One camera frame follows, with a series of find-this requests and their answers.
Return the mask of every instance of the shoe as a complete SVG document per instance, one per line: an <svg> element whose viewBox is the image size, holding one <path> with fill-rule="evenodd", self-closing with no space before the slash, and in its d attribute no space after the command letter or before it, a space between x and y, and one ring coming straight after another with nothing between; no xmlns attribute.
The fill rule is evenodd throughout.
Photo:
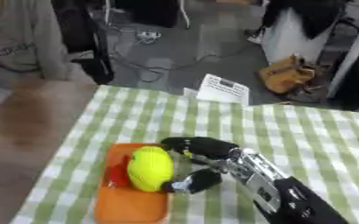
<svg viewBox="0 0 359 224"><path fill-rule="evenodd" d="M253 44L261 45L263 43L264 29L247 29L243 31L247 40Z"/></svg>

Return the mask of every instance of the red object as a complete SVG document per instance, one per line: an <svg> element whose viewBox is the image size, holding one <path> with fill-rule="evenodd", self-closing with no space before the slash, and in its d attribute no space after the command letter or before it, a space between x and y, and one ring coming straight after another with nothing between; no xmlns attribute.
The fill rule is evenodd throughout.
<svg viewBox="0 0 359 224"><path fill-rule="evenodd" d="M121 164L115 166L110 166L107 168L109 186L114 187L127 187L131 186L129 177L128 177L128 163L130 161L130 156L124 156Z"/></svg>

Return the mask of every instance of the black chair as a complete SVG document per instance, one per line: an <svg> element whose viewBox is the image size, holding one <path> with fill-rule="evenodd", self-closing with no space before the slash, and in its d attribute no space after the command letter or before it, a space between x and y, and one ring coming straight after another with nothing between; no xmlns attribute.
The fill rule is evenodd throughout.
<svg viewBox="0 0 359 224"><path fill-rule="evenodd" d="M93 59L73 59L97 84L108 84L114 79L106 31L88 13L83 0L52 0L59 21L64 45L69 53L92 51Z"/></svg>

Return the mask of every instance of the yellow ball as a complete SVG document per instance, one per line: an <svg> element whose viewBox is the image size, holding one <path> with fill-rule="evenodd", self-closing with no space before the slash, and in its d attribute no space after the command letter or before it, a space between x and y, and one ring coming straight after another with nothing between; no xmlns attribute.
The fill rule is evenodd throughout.
<svg viewBox="0 0 359 224"><path fill-rule="evenodd" d="M172 179L173 163L170 155L160 147L145 146L132 153L128 176L132 184L145 192L156 192Z"/></svg>

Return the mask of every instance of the green and white tablecloth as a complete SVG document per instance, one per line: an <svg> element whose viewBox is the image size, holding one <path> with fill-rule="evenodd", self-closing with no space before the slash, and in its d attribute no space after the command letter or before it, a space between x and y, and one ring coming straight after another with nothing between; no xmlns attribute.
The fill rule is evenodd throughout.
<svg viewBox="0 0 359 224"><path fill-rule="evenodd" d="M241 107L161 92L100 87L13 223L95 223L95 191L112 143L207 136L261 151L359 223L359 113ZM192 167L175 157L176 170ZM267 223L230 177L206 192L170 198L169 223Z"/></svg>

